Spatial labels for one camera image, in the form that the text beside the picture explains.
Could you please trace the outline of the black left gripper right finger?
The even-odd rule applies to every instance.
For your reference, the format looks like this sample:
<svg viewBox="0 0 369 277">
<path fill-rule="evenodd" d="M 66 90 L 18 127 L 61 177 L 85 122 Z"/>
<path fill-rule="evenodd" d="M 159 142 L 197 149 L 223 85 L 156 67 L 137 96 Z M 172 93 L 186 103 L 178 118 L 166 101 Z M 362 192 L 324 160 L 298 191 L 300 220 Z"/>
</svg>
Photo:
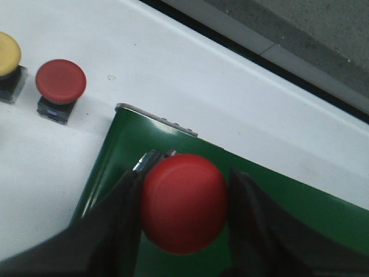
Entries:
<svg viewBox="0 0 369 277">
<path fill-rule="evenodd" d="M 368 256 L 308 227 L 248 174 L 229 173 L 228 247 L 222 276 L 368 276 Z"/>
</svg>

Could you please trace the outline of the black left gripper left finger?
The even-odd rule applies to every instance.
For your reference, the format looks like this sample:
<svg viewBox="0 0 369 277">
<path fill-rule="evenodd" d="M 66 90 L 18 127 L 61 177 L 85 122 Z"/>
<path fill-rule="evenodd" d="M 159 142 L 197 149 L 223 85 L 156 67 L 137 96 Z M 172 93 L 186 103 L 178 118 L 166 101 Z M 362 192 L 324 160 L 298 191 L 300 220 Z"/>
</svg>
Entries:
<svg viewBox="0 0 369 277">
<path fill-rule="evenodd" d="M 128 171 L 83 218 L 1 262 L 1 276 L 133 276 L 144 176 Z"/>
</svg>

